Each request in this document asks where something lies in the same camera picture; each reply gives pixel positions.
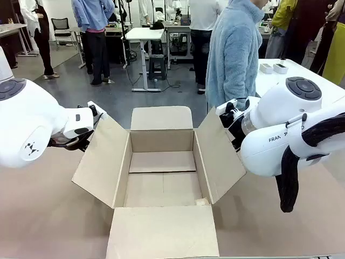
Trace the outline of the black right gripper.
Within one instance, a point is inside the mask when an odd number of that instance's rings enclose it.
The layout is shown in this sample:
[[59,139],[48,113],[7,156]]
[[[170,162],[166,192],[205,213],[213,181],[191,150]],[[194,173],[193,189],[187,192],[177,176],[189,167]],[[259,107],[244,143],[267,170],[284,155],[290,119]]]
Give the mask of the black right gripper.
[[244,132],[242,130],[242,120],[244,118],[244,112],[237,108],[226,108],[225,113],[219,116],[220,120],[231,134],[231,143],[236,152],[240,151],[241,144],[244,140]]

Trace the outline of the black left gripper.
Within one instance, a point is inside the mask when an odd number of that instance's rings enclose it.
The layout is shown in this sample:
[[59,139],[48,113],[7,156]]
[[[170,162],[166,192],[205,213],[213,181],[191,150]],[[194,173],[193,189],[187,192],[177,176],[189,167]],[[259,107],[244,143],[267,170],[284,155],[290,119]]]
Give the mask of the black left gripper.
[[89,137],[94,133],[93,130],[78,136],[77,149],[85,151],[90,143]]

